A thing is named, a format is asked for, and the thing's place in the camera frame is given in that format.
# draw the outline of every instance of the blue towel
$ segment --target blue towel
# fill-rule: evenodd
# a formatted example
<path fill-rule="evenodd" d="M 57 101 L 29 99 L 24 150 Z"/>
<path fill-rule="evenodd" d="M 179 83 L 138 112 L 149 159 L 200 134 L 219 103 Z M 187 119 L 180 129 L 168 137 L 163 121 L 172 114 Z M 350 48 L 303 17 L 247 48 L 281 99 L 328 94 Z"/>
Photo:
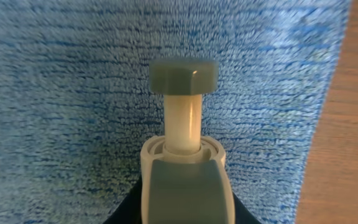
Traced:
<path fill-rule="evenodd" d="M 0 0 L 0 223 L 102 223 L 163 134 L 149 61 L 219 62 L 203 135 L 262 223 L 293 223 L 350 0 Z"/>

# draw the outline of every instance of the brown wooden surface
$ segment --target brown wooden surface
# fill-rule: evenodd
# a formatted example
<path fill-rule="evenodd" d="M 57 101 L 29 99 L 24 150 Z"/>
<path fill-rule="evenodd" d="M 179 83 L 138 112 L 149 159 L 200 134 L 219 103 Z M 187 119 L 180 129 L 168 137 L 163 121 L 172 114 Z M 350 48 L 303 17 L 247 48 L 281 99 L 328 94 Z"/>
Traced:
<path fill-rule="evenodd" d="M 358 0 L 314 135 L 296 223 L 358 224 Z"/>

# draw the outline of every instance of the beige shaft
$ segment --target beige shaft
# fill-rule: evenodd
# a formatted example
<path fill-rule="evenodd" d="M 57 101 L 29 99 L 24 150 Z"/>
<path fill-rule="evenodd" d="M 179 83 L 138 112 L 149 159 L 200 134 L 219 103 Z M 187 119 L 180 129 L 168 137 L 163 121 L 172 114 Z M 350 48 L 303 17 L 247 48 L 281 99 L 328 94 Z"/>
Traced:
<path fill-rule="evenodd" d="M 165 147 L 179 155 L 198 152 L 202 95 L 164 95 Z"/>

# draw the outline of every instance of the textured blue fabric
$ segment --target textured blue fabric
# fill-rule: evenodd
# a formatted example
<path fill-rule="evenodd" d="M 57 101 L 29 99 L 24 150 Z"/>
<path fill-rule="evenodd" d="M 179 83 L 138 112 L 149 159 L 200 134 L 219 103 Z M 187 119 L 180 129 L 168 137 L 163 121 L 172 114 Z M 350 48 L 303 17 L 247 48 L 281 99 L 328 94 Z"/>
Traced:
<path fill-rule="evenodd" d="M 262 223 L 293 223 L 350 0 L 0 0 L 0 223 L 101 223 L 163 134 L 161 57 L 219 61 L 203 134 Z"/>

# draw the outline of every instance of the wood grain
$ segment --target wood grain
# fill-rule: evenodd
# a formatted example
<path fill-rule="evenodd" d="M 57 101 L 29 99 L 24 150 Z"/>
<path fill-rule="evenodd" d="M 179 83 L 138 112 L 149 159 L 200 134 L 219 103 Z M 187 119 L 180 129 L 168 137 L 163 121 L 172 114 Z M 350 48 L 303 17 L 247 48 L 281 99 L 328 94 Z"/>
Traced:
<path fill-rule="evenodd" d="M 358 0 L 314 135 L 296 222 L 358 224 Z"/>

